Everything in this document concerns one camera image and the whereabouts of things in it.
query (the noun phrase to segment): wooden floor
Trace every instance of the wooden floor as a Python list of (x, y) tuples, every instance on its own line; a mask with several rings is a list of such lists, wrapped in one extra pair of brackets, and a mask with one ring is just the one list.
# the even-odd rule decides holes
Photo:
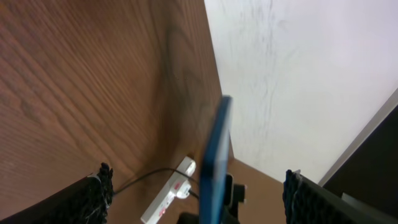
[(234, 181), (246, 185), (246, 202), (239, 206), (239, 221), (242, 224), (286, 224), (282, 194), (284, 185), (256, 169), (233, 159), (228, 172)]
[[(101, 162), (118, 189), (198, 161), (220, 96), (203, 0), (0, 1), (0, 219)], [(118, 195), (109, 222), (139, 223), (168, 175)]]

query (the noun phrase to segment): power strip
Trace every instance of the power strip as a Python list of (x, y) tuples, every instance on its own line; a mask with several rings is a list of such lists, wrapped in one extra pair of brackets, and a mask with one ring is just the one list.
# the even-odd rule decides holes
[[(185, 157), (181, 164), (177, 167), (177, 170), (192, 176), (197, 165), (194, 160), (189, 157)], [(173, 202), (175, 197), (187, 198), (189, 196), (189, 190), (191, 185), (186, 177), (174, 172), (167, 183), (160, 190), (159, 194), (149, 205), (148, 209), (141, 216), (141, 221), (146, 224), (156, 224), (162, 215), (166, 212), (166, 209)]]

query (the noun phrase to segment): blue tablet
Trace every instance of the blue tablet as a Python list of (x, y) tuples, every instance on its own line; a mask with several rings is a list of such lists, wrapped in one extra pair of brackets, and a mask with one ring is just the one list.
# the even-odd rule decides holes
[(219, 224), (228, 165), (232, 98), (223, 96), (215, 117), (200, 172), (201, 224)]

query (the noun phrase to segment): white wall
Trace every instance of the white wall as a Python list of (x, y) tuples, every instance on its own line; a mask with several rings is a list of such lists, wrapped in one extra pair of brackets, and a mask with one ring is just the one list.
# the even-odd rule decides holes
[(318, 182), (398, 87), (398, 1), (205, 3), (235, 157)]

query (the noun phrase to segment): power cord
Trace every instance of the power cord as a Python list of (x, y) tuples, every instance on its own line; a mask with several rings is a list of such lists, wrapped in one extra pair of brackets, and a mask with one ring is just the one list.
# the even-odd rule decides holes
[(189, 190), (188, 192), (189, 192), (190, 195), (194, 196), (196, 199), (199, 200), (199, 195), (197, 195), (194, 191)]
[[(179, 173), (179, 174), (183, 175), (184, 177), (188, 178), (188, 180), (191, 180), (192, 182), (194, 182), (194, 183), (196, 183), (197, 185), (199, 185), (199, 182), (198, 182), (197, 180), (195, 180), (194, 178), (188, 176), (187, 174), (185, 174), (185, 173), (183, 173), (183, 172), (181, 172), (181, 171), (179, 171), (179, 170), (177, 170), (177, 169), (173, 169), (173, 168), (161, 168), (161, 169), (153, 170), (152, 172), (149, 172), (149, 173), (147, 173), (147, 174), (145, 174), (145, 175), (143, 175), (143, 176), (137, 178), (136, 180), (133, 180), (132, 182), (128, 183), (126, 186), (124, 186), (124, 187), (120, 188), (119, 190), (115, 191), (115, 192), (113, 193), (113, 196), (116, 196), (117, 194), (120, 194), (123, 190), (126, 190), (127, 188), (129, 188), (129, 187), (132, 186), (133, 184), (138, 183), (139, 181), (141, 181), (141, 180), (143, 180), (143, 179), (149, 177), (150, 175), (156, 174), (156, 173), (158, 173), (158, 172), (163, 172), (163, 171), (174, 171), (174, 172)], [(192, 192), (191, 190), (190, 190), (190, 194), (191, 194), (192, 196), (196, 197), (196, 198), (199, 198), (199, 196), (198, 196), (195, 192)]]

